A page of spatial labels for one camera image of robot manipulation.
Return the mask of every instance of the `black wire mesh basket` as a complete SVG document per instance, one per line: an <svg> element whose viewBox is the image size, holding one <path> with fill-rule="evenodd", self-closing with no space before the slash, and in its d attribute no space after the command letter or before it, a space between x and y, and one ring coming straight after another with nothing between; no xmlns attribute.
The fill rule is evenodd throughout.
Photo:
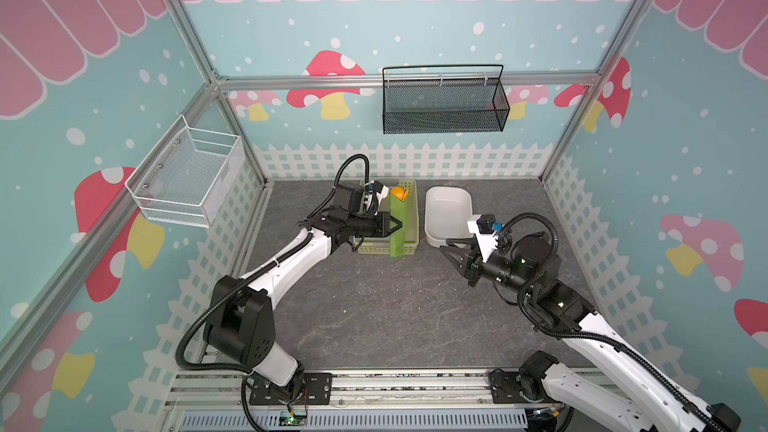
<svg viewBox="0 0 768 432"><path fill-rule="evenodd" d="M500 132L509 114L504 66L384 67L385 134Z"/></svg>

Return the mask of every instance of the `white wire mesh basket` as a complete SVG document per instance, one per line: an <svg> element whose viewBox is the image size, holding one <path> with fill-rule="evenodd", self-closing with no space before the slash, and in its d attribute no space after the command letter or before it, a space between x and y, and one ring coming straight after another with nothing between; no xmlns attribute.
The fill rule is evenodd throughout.
<svg viewBox="0 0 768 432"><path fill-rule="evenodd" d="M244 162L239 136L179 116L125 186L148 220L209 227Z"/></svg>

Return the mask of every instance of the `green cloth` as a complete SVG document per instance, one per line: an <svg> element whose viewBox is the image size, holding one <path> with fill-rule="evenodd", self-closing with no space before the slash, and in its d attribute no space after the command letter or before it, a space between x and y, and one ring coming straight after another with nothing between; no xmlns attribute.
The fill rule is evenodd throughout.
<svg viewBox="0 0 768 432"><path fill-rule="evenodd" d="M406 256L406 226L408 220L408 200L410 195L406 197L406 200L401 201L398 197L389 194L389 213L402 222L402 228L397 232L389 235L389 257L405 257ZM394 222L390 222L391 226L395 227Z"/></svg>

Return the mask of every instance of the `gray tabletop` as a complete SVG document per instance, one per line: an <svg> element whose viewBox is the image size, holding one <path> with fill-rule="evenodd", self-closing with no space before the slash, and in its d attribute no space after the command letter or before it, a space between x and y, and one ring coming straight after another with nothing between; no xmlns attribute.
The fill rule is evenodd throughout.
<svg viewBox="0 0 768 432"><path fill-rule="evenodd" d="M296 236L296 222L330 191L331 182L276 182L250 258L258 266ZM592 300L584 275L538 180L418 182L421 237L405 258L353 254L341 246L286 293L275 310L277 342L307 368L517 367L545 350L571 367L590 363L561 341L532 330L489 281L467 286L423 231L426 191L466 189L474 213L506 222L520 212L550 218L561 235L560 279ZM524 220L516 238L543 230Z"/></svg>

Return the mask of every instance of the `green basket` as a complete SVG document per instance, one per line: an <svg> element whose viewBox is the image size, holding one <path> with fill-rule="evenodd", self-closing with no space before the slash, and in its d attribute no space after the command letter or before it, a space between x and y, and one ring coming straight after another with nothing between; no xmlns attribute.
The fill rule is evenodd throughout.
<svg viewBox="0 0 768 432"><path fill-rule="evenodd" d="M402 187L403 190L411 191L408 197L408 216L406 217L406 255L416 253L418 245L418 194L416 193L416 181L407 179L381 180L379 182L393 189ZM385 198L384 203L379 206L379 212L389 211L389 197ZM358 249L359 254L389 255L389 237L366 237Z"/></svg>

